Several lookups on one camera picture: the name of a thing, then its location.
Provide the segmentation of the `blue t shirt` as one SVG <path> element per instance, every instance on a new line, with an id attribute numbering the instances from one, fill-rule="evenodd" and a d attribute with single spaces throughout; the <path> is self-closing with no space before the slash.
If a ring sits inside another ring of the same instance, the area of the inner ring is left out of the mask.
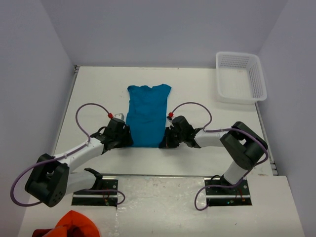
<path id="1" fill-rule="evenodd" d="M 130 85 L 127 91 L 130 99 L 126 124 L 130 127 L 133 147 L 157 148 L 164 136 L 171 86 Z"/>

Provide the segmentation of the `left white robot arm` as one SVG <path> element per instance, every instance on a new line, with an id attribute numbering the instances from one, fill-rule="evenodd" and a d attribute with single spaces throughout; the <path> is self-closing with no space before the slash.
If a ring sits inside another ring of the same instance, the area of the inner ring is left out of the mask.
<path id="1" fill-rule="evenodd" d="M 85 168 L 82 172 L 75 172 L 75 169 L 112 149 L 132 144 L 130 127 L 125 124 L 124 115 L 116 114 L 107 126 L 93 133 L 87 143 L 62 154 L 61 159 L 48 154 L 40 156 L 26 182 L 25 191 L 48 207 L 54 207 L 70 193 L 97 194 L 102 191 L 102 174 L 92 168 Z"/>

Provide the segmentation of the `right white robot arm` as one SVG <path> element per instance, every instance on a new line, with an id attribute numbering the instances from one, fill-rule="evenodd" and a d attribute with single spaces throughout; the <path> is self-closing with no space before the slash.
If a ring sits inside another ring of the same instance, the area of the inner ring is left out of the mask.
<path id="1" fill-rule="evenodd" d="M 255 166 L 263 163 L 269 157 L 267 143 L 251 130 L 245 123 L 237 121 L 230 128 L 205 130 L 193 128 L 184 116 L 171 120 L 171 125 L 165 128 L 159 148 L 173 149 L 181 143 L 190 148 L 224 147 L 233 162 L 220 178 L 220 188 L 226 194 L 233 193 L 238 183 Z"/>

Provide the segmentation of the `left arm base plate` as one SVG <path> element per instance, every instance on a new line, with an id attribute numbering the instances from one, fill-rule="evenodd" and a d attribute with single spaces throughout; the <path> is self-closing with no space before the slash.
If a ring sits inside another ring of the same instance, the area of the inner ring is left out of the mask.
<path id="1" fill-rule="evenodd" d="M 118 179 L 103 178 L 98 190 L 117 190 Z M 119 200 L 116 192 L 91 192 L 77 191 L 72 196 L 72 206 L 114 206 L 117 207 Z"/>

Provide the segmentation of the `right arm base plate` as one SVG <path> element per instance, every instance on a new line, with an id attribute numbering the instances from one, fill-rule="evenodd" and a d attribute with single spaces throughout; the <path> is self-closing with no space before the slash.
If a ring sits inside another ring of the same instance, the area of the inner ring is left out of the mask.
<path id="1" fill-rule="evenodd" d="M 206 203 L 208 206 L 251 206 L 251 196 L 248 182 L 244 179 L 235 188 L 206 188 Z"/>

